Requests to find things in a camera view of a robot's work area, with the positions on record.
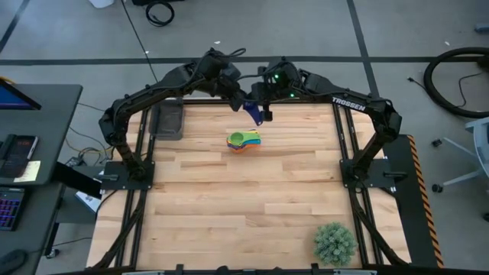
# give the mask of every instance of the yellow and black hazard tape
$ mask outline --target yellow and black hazard tape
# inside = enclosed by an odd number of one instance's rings
[[[414,167],[416,168],[416,175],[418,176],[419,191],[421,191],[421,198],[423,199],[423,206],[425,208],[429,233],[431,234],[433,247],[435,249],[436,263],[438,264],[438,267],[443,268],[444,266],[443,266],[442,252],[440,251],[438,238],[436,237],[435,224],[433,222],[431,208],[429,207],[429,200],[428,200],[428,194],[426,193],[425,181],[423,180],[423,175],[421,174],[421,164],[419,164],[418,151],[416,150],[414,137],[411,135],[407,135],[407,138],[410,140],[411,154],[413,155]]]

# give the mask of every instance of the green plant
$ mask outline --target green plant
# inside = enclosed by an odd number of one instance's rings
[[[353,234],[339,222],[318,227],[314,254],[325,264],[343,267],[350,264],[358,246]]]

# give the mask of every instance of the wooden table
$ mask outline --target wooden table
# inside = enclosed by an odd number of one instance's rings
[[[139,270],[310,268],[313,236],[320,225],[341,222],[355,234],[331,105],[274,105],[274,121],[258,128],[260,148],[233,154],[225,144],[235,132],[256,128],[246,112],[227,105],[186,105],[181,141],[157,141],[154,188],[148,193]],[[342,121],[348,133],[344,112]],[[131,118],[132,147],[141,116]],[[360,147],[374,133],[368,116],[353,112]],[[147,136],[144,149],[147,147]],[[351,144],[347,135],[349,156]],[[410,260],[397,204],[369,189],[379,232]],[[88,266],[118,235],[126,192],[102,207]],[[134,196],[134,205],[138,194]],[[367,231],[369,260],[374,262]],[[125,264],[131,250],[129,238]],[[351,267],[360,267],[358,252]]]

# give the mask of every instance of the monitor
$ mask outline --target monitor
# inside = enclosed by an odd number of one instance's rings
[[[39,110],[40,105],[0,79],[0,110]]]

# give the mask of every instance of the gray floor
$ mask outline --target gray floor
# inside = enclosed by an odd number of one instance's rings
[[[0,2],[0,36],[7,30],[21,0]],[[209,47],[225,52],[247,47],[246,56],[359,57],[346,0],[188,0],[177,2],[175,21],[167,27],[150,26],[142,8],[128,4],[129,13],[150,57],[198,57]],[[367,50],[373,57],[435,56],[456,47],[487,47],[489,35],[473,32],[477,22],[489,22],[484,0],[355,0]],[[96,10],[88,1],[30,0],[0,60],[77,60],[142,58],[120,3]],[[162,76],[178,64],[156,64]],[[239,63],[243,73],[254,73],[258,63]],[[329,77],[340,86],[368,93],[361,63],[297,63],[298,67]],[[381,96],[393,101],[403,116],[402,132],[416,139],[428,186],[476,168],[448,146],[433,148],[430,141],[449,137],[473,148],[467,121],[434,105],[424,91],[406,78],[421,80],[424,63],[374,63]],[[474,64],[443,64],[434,82],[453,102],[461,102],[457,80],[478,72]],[[78,83],[81,102],[107,108],[114,99],[152,83],[146,65],[0,66],[0,75],[18,83]],[[247,87],[253,79],[243,81]],[[468,108],[483,109],[488,101],[487,75],[463,82]],[[79,106],[72,126],[102,139],[97,125],[100,113]],[[67,136],[78,148],[99,147],[72,132]],[[76,152],[64,147],[60,160]],[[429,194],[442,256],[447,267],[489,270],[489,212],[481,178]],[[64,225],[56,243],[90,236],[92,225]],[[42,260],[39,274],[80,270],[85,266],[90,241],[60,247],[62,254]]]

